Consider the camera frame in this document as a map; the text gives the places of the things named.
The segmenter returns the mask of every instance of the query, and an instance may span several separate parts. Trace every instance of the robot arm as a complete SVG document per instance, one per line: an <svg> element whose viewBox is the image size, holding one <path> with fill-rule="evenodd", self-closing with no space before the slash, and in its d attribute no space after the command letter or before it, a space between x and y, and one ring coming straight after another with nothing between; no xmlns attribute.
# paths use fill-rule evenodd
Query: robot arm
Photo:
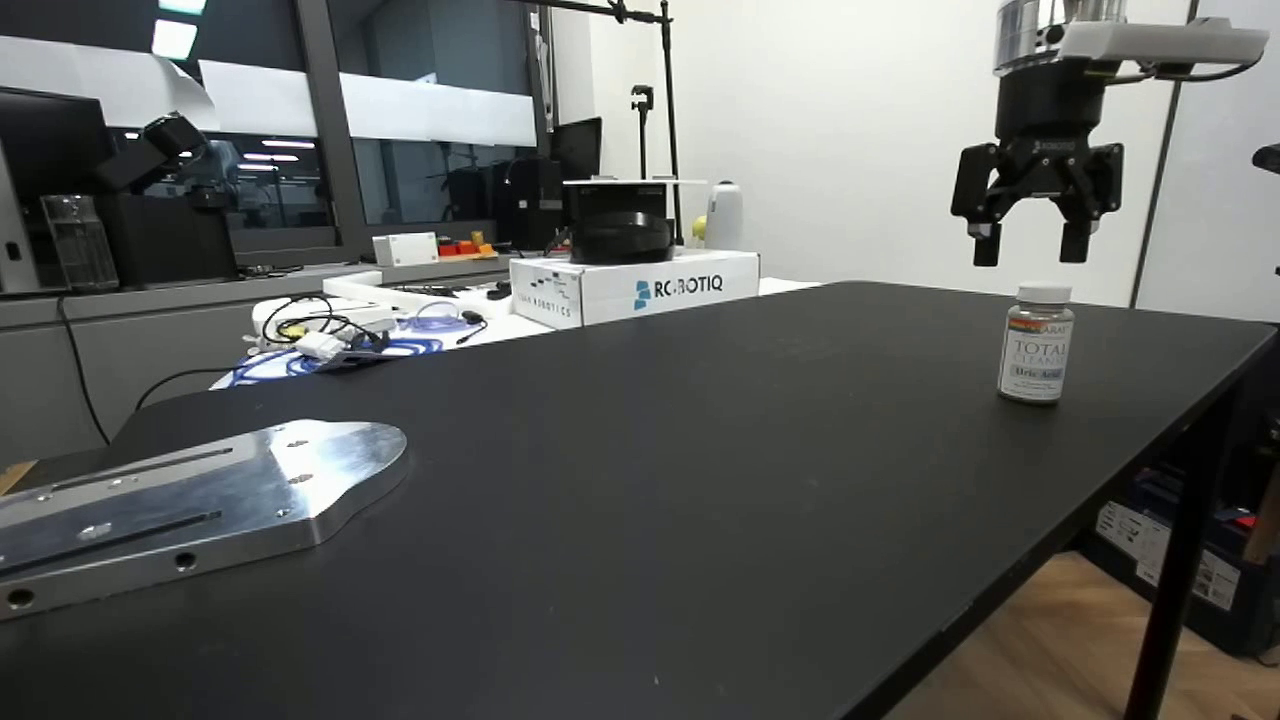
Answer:
<svg viewBox="0 0 1280 720"><path fill-rule="evenodd" d="M1008 0L999 8L997 140L966 147L951 216L969 222L971 265L999 265L999 222L1026 197L1063 211L1063 265L1088 260L1104 211L1121 207L1123 147L1091 147L1104 91L1132 79L1225 79L1261 65L1269 31L1201 23L1130 23L1123 0Z"/></svg>

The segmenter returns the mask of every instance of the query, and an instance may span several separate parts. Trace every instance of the silver metal bracket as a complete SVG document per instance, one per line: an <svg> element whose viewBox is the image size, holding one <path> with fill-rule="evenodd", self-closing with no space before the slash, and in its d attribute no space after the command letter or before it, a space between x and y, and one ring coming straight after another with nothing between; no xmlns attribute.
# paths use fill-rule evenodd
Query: silver metal bracket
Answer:
<svg viewBox="0 0 1280 720"><path fill-rule="evenodd" d="M297 420L0 495L0 621L317 550L406 449L391 423Z"/></svg>

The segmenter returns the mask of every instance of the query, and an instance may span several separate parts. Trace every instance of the black table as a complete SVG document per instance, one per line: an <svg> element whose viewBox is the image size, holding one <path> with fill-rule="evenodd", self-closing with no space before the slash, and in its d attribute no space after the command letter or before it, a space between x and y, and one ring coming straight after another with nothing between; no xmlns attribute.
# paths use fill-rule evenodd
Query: black table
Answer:
<svg viewBox="0 0 1280 720"><path fill-rule="evenodd" d="M999 312L841 286L161 404L115 462L297 417L414 462L322 554L6 624L0 717L881 717L1274 341L1084 310L1026 410Z"/></svg>

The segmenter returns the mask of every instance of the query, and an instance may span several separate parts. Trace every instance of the bottle cap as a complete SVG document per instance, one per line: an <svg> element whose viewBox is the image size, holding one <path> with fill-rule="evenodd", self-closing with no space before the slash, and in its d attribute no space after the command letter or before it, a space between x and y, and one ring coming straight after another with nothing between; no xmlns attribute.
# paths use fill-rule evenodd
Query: bottle cap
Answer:
<svg viewBox="0 0 1280 720"><path fill-rule="evenodd" d="M1018 301L1022 304L1074 304L1074 289L1068 286L1022 286Z"/></svg>

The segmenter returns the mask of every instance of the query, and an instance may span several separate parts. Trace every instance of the wooden floor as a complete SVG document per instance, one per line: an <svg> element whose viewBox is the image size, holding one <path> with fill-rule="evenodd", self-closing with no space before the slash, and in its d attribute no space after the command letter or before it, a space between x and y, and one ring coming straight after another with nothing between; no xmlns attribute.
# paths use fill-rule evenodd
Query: wooden floor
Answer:
<svg viewBox="0 0 1280 720"><path fill-rule="evenodd" d="M1055 557L892 720L1121 720L1148 603ZM1280 670L1184 634L1164 720L1280 720Z"/></svg>

